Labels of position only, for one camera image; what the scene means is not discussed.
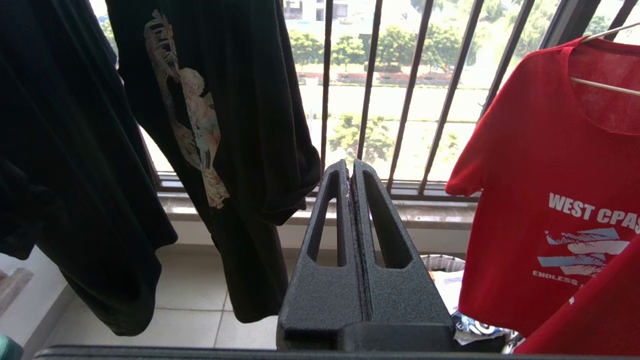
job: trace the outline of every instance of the black t-shirt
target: black t-shirt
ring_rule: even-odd
[[[86,0],[3,1],[0,250],[37,245],[114,333],[136,335],[154,251],[176,234],[107,44]]]
[[[120,75],[221,252],[242,322],[275,315],[274,225],[320,178],[279,1],[107,0]]]

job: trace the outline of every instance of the red t-shirt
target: red t-shirt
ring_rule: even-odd
[[[639,259],[636,238],[515,352],[640,355]]]
[[[640,233],[640,97],[570,79],[640,89],[640,47],[579,42],[522,60],[446,187],[483,191],[460,311],[524,336]]]

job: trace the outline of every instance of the graphic print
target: graphic print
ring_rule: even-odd
[[[204,93],[204,78],[196,70],[178,66],[173,28],[166,16],[158,10],[152,16],[145,25],[145,44],[173,133],[186,161],[202,172],[209,205],[220,209],[229,193],[213,169],[221,138],[213,98]]]
[[[573,255],[539,256],[538,261],[542,267],[559,267],[565,275],[595,276],[607,264],[607,255],[618,255],[629,244],[612,227],[561,233],[560,239],[553,239],[548,231],[545,234],[550,245],[566,245]]]

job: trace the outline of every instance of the white hanger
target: white hanger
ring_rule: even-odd
[[[591,40],[593,40],[595,38],[605,37],[605,36],[607,36],[609,34],[617,33],[617,32],[619,32],[621,30],[628,29],[628,28],[633,28],[634,26],[638,26],[638,25],[640,25],[640,22],[637,22],[637,23],[631,24],[631,25],[627,25],[627,26],[620,26],[619,28],[615,28],[615,29],[611,29],[611,30],[607,30],[607,31],[604,31],[603,33],[599,33],[599,34],[591,35],[590,37],[586,37],[586,38],[582,39],[582,41],[580,41],[580,43],[591,41]],[[623,93],[629,94],[629,95],[640,96],[640,91],[636,91],[636,90],[620,88],[620,87],[617,87],[617,86],[611,86],[611,85],[607,85],[607,84],[596,83],[594,81],[588,81],[588,80],[583,80],[583,79],[578,79],[578,78],[571,78],[571,80],[575,81],[576,83],[580,83],[580,84],[591,85],[591,86],[595,86],[595,87],[598,87],[598,88],[604,88],[604,89],[613,90],[613,91],[617,91],[617,92],[623,92]]]

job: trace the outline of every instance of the clothing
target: clothing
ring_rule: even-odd
[[[517,354],[640,354],[640,237],[516,348]]]
[[[320,179],[277,0],[107,0],[132,110],[221,253],[241,322],[280,310],[274,225]]]
[[[145,329],[176,234],[151,184],[111,49],[85,0],[0,12],[0,250],[34,244],[118,335]]]
[[[640,47],[580,39],[522,60],[447,193],[483,190],[460,311],[528,336],[640,233]]]

